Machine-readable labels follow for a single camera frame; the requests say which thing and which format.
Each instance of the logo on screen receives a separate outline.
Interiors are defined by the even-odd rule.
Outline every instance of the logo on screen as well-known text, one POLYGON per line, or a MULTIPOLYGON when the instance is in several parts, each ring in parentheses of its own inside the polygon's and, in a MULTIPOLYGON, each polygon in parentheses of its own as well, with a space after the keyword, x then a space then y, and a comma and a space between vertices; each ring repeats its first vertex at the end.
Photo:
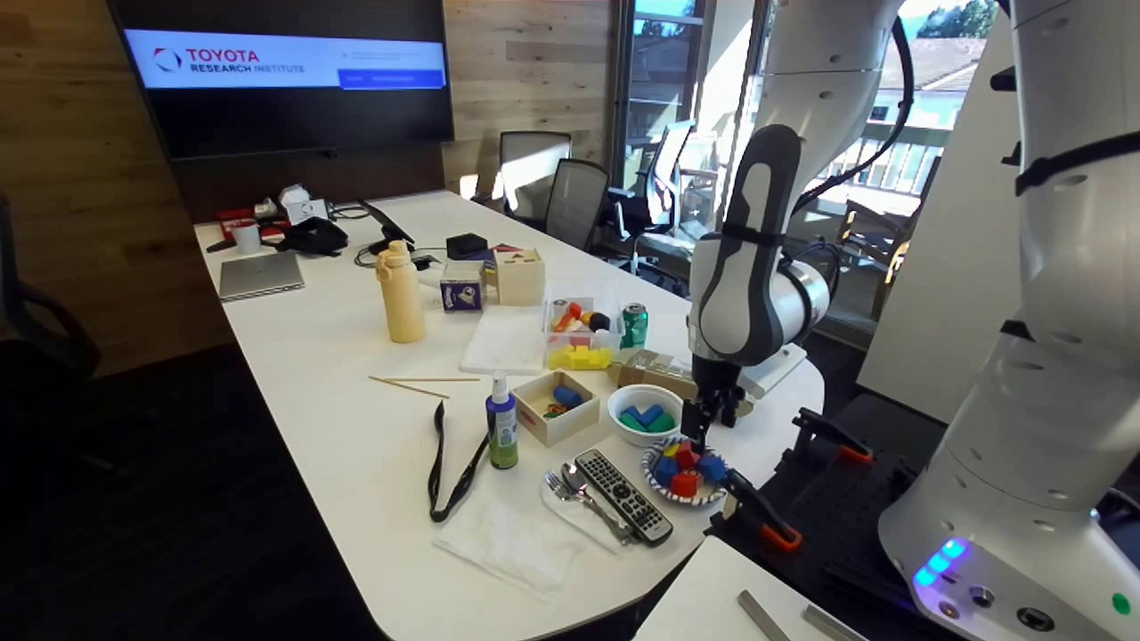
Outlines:
POLYGON ((168 74, 174 74, 181 69, 181 57, 168 47, 153 47, 148 57, 153 57, 153 69, 160 69, 168 74))

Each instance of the blue light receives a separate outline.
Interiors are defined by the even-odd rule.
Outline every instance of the blue light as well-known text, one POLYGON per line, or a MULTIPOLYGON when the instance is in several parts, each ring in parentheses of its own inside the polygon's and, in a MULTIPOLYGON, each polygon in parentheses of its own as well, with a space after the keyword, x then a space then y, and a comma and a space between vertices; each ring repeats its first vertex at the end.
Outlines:
POLYGON ((928 555, 927 568, 928 568, 928 574, 945 574, 945 568, 951 568, 951 558, 928 555))
POLYGON ((937 574, 928 574, 927 567, 914 574, 919 587, 928 587, 937 579, 937 574))
POLYGON ((945 552, 947 558, 959 558, 959 555, 966 555, 966 543, 960 543, 959 537, 951 537, 947 543, 939 543, 939 552, 945 552))

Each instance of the spray bottle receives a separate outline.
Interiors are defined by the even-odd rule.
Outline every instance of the spray bottle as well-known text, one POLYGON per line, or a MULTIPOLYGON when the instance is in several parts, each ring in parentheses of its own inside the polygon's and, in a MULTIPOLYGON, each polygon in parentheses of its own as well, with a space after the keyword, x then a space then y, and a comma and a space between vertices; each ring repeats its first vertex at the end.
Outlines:
POLYGON ((494 471, 510 471, 520 461, 520 440, 516 440, 516 406, 514 394, 506 393, 506 380, 494 376, 494 387, 488 394, 488 457, 494 471))

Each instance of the plate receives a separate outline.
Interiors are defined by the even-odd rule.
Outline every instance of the plate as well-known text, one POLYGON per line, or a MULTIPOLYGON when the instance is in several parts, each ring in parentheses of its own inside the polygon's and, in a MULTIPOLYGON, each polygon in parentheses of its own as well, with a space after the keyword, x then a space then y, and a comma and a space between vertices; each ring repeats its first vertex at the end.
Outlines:
POLYGON ((660 499, 677 502, 677 507, 693 507, 693 508, 703 508, 703 507, 721 502, 721 499, 725 496, 725 489, 724 489, 724 485, 709 485, 706 477, 703 477, 699 496, 672 496, 667 485, 660 485, 660 479, 652 477, 652 461, 662 459, 667 450, 672 450, 672 445, 686 445, 686 440, 680 438, 680 440, 668 440, 668 445, 649 453, 649 459, 646 459, 646 465, 640 465, 649 489, 652 489, 660 499))

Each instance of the bowl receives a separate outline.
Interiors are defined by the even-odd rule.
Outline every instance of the bowl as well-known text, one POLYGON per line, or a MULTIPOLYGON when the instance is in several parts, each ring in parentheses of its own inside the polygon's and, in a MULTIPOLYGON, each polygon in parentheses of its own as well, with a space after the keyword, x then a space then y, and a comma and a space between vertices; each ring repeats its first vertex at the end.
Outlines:
POLYGON ((637 450, 660 450, 667 440, 677 440, 680 412, 685 400, 662 383, 623 383, 604 400, 604 418, 611 431, 637 450))
POLYGON ((691 461, 680 461, 677 459, 677 450, 686 450, 686 438, 672 438, 672 440, 667 440, 667 445, 660 445, 660 450, 652 450, 649 453, 649 459, 646 459, 646 479, 649 479, 649 489, 660 496, 660 499, 667 499, 667 502, 677 502, 677 507, 693 507, 693 508, 703 508, 703 507, 711 507, 711 502, 721 502, 724 496, 725 496, 725 489, 724 485, 709 485, 709 472, 717 472, 717 471, 706 471, 706 461, 721 461, 721 477, 724 477, 724 459, 711 453, 711 450, 706 450, 699 459, 691 459, 691 461), (662 477, 660 477, 660 461, 662 459, 668 459, 668 465, 672 465, 672 472, 680 472, 680 471, 691 471, 691 472, 699 472, 699 489, 691 490, 691 496, 677 496, 668 485, 662 485, 662 477))

